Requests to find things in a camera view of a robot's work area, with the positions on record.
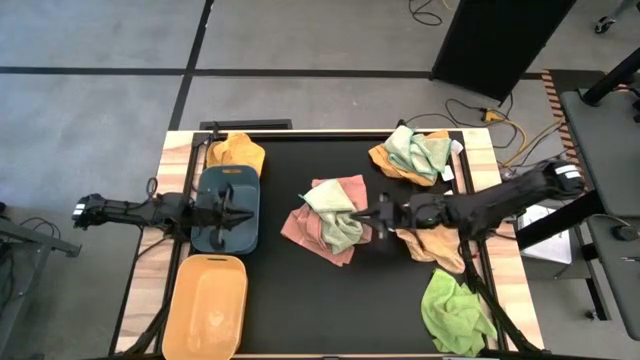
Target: green towel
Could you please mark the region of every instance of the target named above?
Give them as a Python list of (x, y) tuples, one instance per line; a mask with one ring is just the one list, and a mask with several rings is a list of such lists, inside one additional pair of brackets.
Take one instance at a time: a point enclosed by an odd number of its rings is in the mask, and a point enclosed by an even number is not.
[(447, 165), (451, 139), (427, 139), (406, 126), (399, 126), (383, 146), (393, 166), (435, 181)]
[(440, 352), (476, 357), (485, 346), (482, 335), (497, 339), (493, 324), (480, 307), (478, 295), (466, 284), (436, 269), (422, 297), (422, 319)]
[(302, 198), (322, 219), (322, 239), (334, 255), (360, 241), (362, 224), (349, 216), (356, 207), (337, 179), (323, 182)]

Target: orange plastic bin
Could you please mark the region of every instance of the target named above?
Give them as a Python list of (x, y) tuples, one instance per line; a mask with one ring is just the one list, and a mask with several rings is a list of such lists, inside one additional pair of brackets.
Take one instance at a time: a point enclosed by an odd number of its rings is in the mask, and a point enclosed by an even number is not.
[(240, 345), (247, 273), (233, 256), (194, 255), (178, 269), (162, 352), (167, 360), (230, 359)]

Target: cloth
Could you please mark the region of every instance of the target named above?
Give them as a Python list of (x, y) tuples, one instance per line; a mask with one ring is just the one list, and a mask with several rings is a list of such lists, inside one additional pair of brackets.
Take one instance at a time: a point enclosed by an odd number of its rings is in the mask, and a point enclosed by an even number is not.
[[(362, 175), (338, 178), (336, 180), (356, 210), (360, 211), (367, 208), (367, 189)], [(325, 181), (313, 180), (311, 186), (315, 188)], [(364, 244), (371, 241), (372, 232), (373, 230), (369, 226), (363, 225), (362, 235), (358, 243)], [(322, 219), (320, 215), (313, 211), (307, 203), (289, 214), (280, 233), (337, 266), (348, 264), (353, 257), (353, 246), (348, 247), (339, 254), (333, 253), (331, 246), (328, 246), (322, 238)]]
[(475, 357), (485, 346), (482, 335), (497, 339), (477, 294), (440, 269), (434, 271), (420, 304), (422, 319), (440, 352)]
[(251, 141), (249, 135), (231, 132), (227, 140), (214, 142), (207, 149), (207, 167), (220, 165), (248, 165), (260, 176), (264, 149)]
[(338, 180), (327, 180), (309, 190), (302, 198), (322, 219), (322, 240), (331, 245), (334, 255), (360, 240), (362, 223), (349, 216), (356, 211), (356, 207)]
[(407, 243), (413, 260), (421, 262), (435, 260), (449, 272), (454, 274), (464, 272), (464, 261), (458, 254), (460, 244), (458, 230), (439, 225), (434, 229), (417, 229), (415, 233), (397, 229), (396, 235)]
[(383, 146), (389, 152), (389, 162), (395, 168), (435, 181), (438, 173), (444, 172), (449, 159), (451, 139), (428, 139), (411, 128), (399, 126)]
[[(449, 139), (449, 133), (446, 131), (438, 131), (426, 136), (427, 139)], [(389, 152), (385, 149), (384, 144), (375, 146), (369, 150), (369, 156), (371, 160), (380, 167), (382, 172), (391, 178), (406, 178), (413, 183), (422, 186), (432, 186), (435, 183), (436, 178), (427, 178), (411, 171), (405, 171), (400, 168), (396, 168), (389, 161)]]

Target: lime green towel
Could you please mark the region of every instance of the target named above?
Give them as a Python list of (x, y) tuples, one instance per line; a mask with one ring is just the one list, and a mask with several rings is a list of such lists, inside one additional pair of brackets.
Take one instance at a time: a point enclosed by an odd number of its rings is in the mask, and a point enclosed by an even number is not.
[(482, 335), (497, 339), (493, 324), (480, 307), (478, 295), (466, 284), (436, 269), (422, 297), (422, 319), (440, 352), (475, 357), (485, 346)]

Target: gray carpet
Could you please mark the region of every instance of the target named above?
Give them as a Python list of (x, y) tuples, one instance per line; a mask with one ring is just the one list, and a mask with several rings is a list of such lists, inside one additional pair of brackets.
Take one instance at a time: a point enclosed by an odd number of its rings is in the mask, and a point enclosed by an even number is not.
[[(204, 1), (8, 0), (0, 2), (0, 66), (184, 67)], [(404, 0), (217, 0), (199, 68), (429, 70), (452, 11), (430, 9), (445, 26), (415, 23)], [(581, 1), (532, 65), (609, 70), (638, 46), (634, 10), (609, 33), (592, 22), (617, 1)], [(14, 341), (16, 354), (47, 359), (105, 355), (120, 309), (137, 229), (105, 225), (72, 229), (80, 196), (101, 192), (144, 198), (155, 174), (180, 77), (0, 75), (0, 199), (16, 220), (44, 216), (83, 245), (68, 259), (53, 254), (36, 300)], [(426, 80), (196, 78), (180, 129), (199, 122), (291, 118), (294, 128), (389, 128), (400, 118), (444, 112), (444, 101), (494, 107), (494, 101)], [(514, 90), (514, 121), (534, 135), (553, 121), (541, 81)], [(479, 114), (453, 105), (456, 116)], [(446, 120), (416, 120), (446, 127)], [(496, 144), (511, 130), (491, 129)], [(497, 151), (500, 160), (515, 152)], [(549, 137), (529, 161), (562, 150)], [(584, 282), (531, 283), (548, 348), (554, 352), (640, 359), (613, 308), (613, 322), (587, 323)], [(575, 307), (584, 308), (580, 312)]]

